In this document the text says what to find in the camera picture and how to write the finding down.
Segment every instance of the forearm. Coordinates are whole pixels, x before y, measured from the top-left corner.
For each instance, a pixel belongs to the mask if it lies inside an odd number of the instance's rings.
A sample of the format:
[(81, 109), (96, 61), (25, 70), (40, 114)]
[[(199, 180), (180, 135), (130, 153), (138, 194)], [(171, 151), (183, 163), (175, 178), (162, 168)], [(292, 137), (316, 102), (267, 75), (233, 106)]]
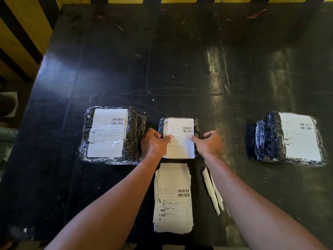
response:
[(153, 155), (145, 158), (127, 177), (77, 214), (47, 249), (120, 249), (159, 160)]
[(301, 224), (246, 185), (217, 157), (205, 160), (251, 249), (326, 249)]

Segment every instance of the black tabletop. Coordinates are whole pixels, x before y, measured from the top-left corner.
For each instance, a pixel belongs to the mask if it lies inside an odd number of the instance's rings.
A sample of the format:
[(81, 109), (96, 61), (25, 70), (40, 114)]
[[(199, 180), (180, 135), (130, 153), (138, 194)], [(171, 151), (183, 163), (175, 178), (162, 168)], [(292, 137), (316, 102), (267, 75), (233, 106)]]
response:
[[(247, 18), (267, 8), (255, 19)], [(308, 168), (249, 159), (247, 123), (269, 110), (317, 118), (333, 148), (333, 3), (67, 5), (62, 9), (0, 185), (2, 237), (51, 240), (133, 166), (82, 163), (87, 108), (133, 106), (157, 128), (162, 117), (198, 118), (218, 129), (237, 175), (333, 246), (328, 164)], [(129, 242), (244, 246), (225, 209), (216, 215), (202, 159), (191, 173), (194, 227), (153, 231), (153, 185)]]

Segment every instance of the plastic-wrapped package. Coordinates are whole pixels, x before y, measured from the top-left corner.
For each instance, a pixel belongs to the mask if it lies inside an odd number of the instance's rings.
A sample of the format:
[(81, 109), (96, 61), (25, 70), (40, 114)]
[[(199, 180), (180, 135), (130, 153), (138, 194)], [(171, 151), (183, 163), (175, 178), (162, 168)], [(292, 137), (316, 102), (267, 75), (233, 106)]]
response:
[(258, 121), (254, 150), (260, 161), (313, 167), (327, 162), (315, 118), (294, 113), (270, 111)]
[[(123, 134), (123, 149), (121, 157), (88, 157), (89, 134), (92, 129), (96, 109), (127, 109), (125, 119), (126, 128), (124, 129)], [(87, 109), (83, 125), (80, 159), (85, 162), (104, 162), (110, 165), (139, 164), (143, 158), (140, 149), (140, 140), (146, 131), (146, 121), (147, 118), (139, 115), (133, 107), (93, 106)]]
[[(166, 134), (166, 125), (165, 125), (165, 120), (170, 119), (170, 118), (161, 118), (160, 123), (159, 123), (159, 133), (161, 136), (164, 138)], [(200, 137), (200, 131), (199, 131), (199, 125), (198, 125), (198, 119), (193, 119), (193, 135), (196, 136), (197, 138)], [(194, 144), (194, 154), (195, 157), (199, 156), (197, 146)]]

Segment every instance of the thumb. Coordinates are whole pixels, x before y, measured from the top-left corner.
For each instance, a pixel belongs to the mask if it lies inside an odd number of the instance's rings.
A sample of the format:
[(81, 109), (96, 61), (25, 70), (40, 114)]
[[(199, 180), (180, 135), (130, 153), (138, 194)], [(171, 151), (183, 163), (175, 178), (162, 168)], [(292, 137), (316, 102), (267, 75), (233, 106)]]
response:
[(189, 135), (189, 139), (192, 140), (194, 143), (197, 143), (200, 140), (194, 135)]
[(171, 139), (172, 139), (172, 135), (169, 134), (163, 140), (164, 140), (164, 142), (169, 143)]

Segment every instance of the yellow and black striped wall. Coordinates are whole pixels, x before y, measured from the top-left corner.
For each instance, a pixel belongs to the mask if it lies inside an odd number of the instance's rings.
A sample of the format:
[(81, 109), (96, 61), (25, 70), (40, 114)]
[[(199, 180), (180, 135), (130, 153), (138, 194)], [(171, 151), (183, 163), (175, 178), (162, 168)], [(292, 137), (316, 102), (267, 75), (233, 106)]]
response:
[(0, 0), (0, 85), (33, 82), (65, 3), (243, 3), (333, 0)]

